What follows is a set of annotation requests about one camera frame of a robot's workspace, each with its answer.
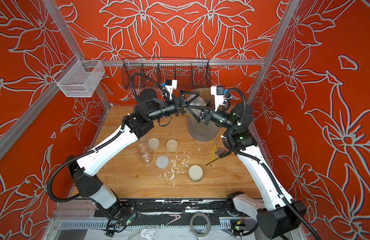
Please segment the beige lid of back jar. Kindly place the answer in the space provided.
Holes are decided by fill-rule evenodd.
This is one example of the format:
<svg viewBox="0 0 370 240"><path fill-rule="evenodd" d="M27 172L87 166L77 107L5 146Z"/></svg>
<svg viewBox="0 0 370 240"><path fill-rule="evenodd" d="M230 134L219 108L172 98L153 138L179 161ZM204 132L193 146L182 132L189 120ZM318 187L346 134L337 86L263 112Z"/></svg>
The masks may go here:
<svg viewBox="0 0 370 240"><path fill-rule="evenodd" d="M168 140L166 143L166 148L168 152L176 152L178 150L179 143L176 140Z"/></svg>

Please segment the glass jar patterned lid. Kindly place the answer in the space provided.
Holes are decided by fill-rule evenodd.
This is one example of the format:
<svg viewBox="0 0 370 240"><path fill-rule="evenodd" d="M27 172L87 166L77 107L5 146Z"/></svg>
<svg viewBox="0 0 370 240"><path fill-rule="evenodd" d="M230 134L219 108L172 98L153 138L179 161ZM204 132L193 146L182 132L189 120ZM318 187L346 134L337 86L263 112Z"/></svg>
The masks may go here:
<svg viewBox="0 0 370 240"><path fill-rule="evenodd" d="M139 144L136 153L143 164L148 164L153 159L153 154L148 144Z"/></svg>

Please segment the glass jar beige lid back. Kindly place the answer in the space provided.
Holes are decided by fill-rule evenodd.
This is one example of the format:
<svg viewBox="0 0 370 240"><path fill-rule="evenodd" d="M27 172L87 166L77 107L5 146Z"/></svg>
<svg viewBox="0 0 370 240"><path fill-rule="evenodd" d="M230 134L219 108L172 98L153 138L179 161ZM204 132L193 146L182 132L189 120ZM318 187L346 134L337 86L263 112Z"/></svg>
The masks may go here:
<svg viewBox="0 0 370 240"><path fill-rule="evenodd" d="M191 104L192 106L206 107L208 106L208 101L211 101L210 104L214 101L214 97L211 95L211 88L196 89L193 92L198 92L200 96Z"/></svg>

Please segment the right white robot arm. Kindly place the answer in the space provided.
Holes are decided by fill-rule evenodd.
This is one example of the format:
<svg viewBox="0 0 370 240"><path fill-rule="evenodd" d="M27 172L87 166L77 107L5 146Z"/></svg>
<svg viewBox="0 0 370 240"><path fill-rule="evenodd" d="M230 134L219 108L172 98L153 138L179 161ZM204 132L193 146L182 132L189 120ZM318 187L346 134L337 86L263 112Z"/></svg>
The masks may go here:
<svg viewBox="0 0 370 240"><path fill-rule="evenodd" d="M256 221L256 227L249 230L249 233L259 230L270 240L293 240L295 237L292 233L300 227L306 207L301 201L294 200L281 186L265 161L258 143L248 129L253 121L251 108L240 103L227 113L190 105L187 111L199 123L212 122L226 129L222 135L225 148L245 165L260 191L261 202L242 192L229 195L230 212L235 215L243 213Z"/></svg>

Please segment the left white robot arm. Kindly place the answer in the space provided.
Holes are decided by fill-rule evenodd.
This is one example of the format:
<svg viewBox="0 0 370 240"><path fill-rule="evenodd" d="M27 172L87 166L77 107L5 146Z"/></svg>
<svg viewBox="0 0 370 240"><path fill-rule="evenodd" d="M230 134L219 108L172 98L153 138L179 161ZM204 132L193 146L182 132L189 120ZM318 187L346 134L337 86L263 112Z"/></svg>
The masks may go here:
<svg viewBox="0 0 370 240"><path fill-rule="evenodd" d="M197 92L180 91L178 96L173 95L165 101L160 100L153 89L137 95L135 109L122 118L117 130L85 156L69 164L79 195L91 199L99 209L109 211L114 208L118 198L97 177L100 169L120 151L144 137L154 127L154 121L184 112L199 95Z"/></svg>

